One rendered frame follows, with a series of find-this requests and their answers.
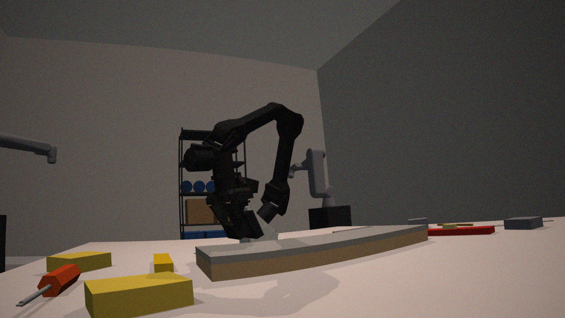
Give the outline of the long tan board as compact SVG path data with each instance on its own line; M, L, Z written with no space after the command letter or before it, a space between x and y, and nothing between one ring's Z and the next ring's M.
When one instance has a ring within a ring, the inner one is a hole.
M427 225L373 226L261 242L196 246L196 265L212 281L265 276L375 255L428 240Z

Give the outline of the red-handled awl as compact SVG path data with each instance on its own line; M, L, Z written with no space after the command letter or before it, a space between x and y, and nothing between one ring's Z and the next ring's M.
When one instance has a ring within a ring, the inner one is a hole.
M43 295L43 297L57 297L75 283L80 274L81 271L76 264L66 264L53 270L52 272L42 276L40 283L37 285L39 291L20 301L16 304L16 307L25 306L40 295Z

